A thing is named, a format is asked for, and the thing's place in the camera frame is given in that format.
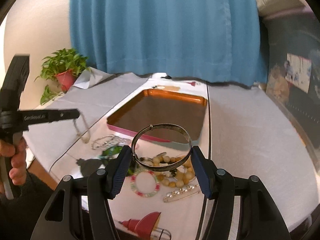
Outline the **person left hand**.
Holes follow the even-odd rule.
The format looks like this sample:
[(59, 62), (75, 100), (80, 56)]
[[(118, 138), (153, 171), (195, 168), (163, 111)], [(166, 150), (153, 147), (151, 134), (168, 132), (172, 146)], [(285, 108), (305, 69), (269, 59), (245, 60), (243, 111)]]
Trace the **person left hand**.
[(17, 146), (1, 140), (1, 156), (11, 159), (12, 169), (9, 177), (16, 186), (22, 186), (26, 181), (26, 148), (27, 143), (24, 138), (21, 138)]

